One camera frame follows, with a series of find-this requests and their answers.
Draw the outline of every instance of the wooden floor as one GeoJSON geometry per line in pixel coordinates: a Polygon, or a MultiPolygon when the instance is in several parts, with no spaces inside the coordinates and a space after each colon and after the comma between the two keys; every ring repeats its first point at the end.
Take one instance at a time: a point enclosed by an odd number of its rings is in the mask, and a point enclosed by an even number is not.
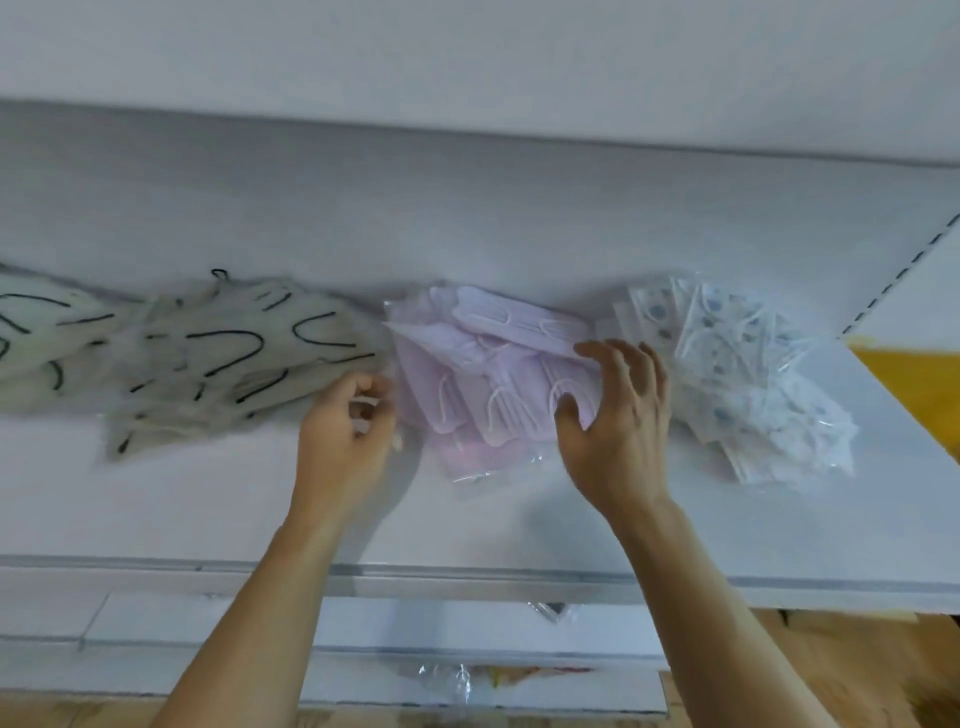
{"type": "MultiPolygon", "coordinates": [[[[816,612],[759,613],[780,648],[845,728],[958,728],[960,628],[948,617],[865,619],[816,612]]],[[[662,728],[690,724],[668,674],[670,718],[662,728]]],[[[0,696],[0,728],[145,728],[156,700],[77,700],[47,695],[0,696]]],[[[449,716],[346,710],[304,712],[298,726],[504,726],[504,728],[639,728],[629,720],[557,720],[496,715],[449,716]]]]}

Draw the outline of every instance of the person's left hand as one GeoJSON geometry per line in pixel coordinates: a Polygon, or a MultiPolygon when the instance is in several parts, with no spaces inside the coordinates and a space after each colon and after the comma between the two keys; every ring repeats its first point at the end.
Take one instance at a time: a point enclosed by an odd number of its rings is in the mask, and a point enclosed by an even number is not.
{"type": "Polygon", "coordinates": [[[300,425],[297,481],[287,521],[308,530],[340,531],[383,474],[396,427],[396,411],[386,399],[393,383],[384,376],[351,372],[317,395],[300,425]],[[380,400],[376,406],[352,401],[380,400]],[[353,421],[370,421],[365,434],[353,421]]]}

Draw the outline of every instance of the hand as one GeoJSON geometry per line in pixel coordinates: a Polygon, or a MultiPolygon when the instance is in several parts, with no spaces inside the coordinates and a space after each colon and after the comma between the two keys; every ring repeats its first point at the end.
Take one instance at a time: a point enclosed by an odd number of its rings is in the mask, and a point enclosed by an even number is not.
{"type": "Polygon", "coordinates": [[[317,395],[300,425],[297,481],[287,521],[339,532],[383,474],[394,439],[396,411],[386,399],[393,383],[384,376],[351,372],[317,395]],[[369,397],[380,402],[352,401],[369,397]],[[360,434],[353,421],[370,421],[360,434]]]}
{"type": "Polygon", "coordinates": [[[619,339],[574,348],[599,362],[603,399],[596,420],[580,427],[577,401],[561,397],[555,419],[560,455],[574,485],[614,527],[669,500],[664,450],[670,382],[656,352],[619,339]]]}

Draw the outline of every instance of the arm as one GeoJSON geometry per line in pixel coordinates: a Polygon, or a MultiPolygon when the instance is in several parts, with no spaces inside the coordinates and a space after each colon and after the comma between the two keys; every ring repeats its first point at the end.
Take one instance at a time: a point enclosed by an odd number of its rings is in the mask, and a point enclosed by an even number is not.
{"type": "Polygon", "coordinates": [[[619,340],[577,352],[600,363],[603,399],[586,431],[576,401],[561,399],[561,456],[627,552],[693,724],[835,728],[670,497],[669,382],[656,353],[619,340]]]}
{"type": "Polygon", "coordinates": [[[290,513],[263,560],[180,678],[155,728],[293,725],[326,574],[356,506],[383,472],[396,417],[390,381],[351,374],[320,393],[300,426],[290,513]],[[352,418],[371,421],[356,435],[352,418]]]}

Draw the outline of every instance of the forearm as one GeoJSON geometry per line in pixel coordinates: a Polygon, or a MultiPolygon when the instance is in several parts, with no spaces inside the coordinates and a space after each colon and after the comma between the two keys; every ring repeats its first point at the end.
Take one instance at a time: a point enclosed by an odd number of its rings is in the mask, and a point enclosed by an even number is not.
{"type": "Polygon", "coordinates": [[[292,725],[335,529],[284,524],[177,683],[154,726],[292,725]]]}
{"type": "Polygon", "coordinates": [[[650,608],[696,726],[836,723],[714,566],[684,512],[665,499],[613,529],[650,608]]]}

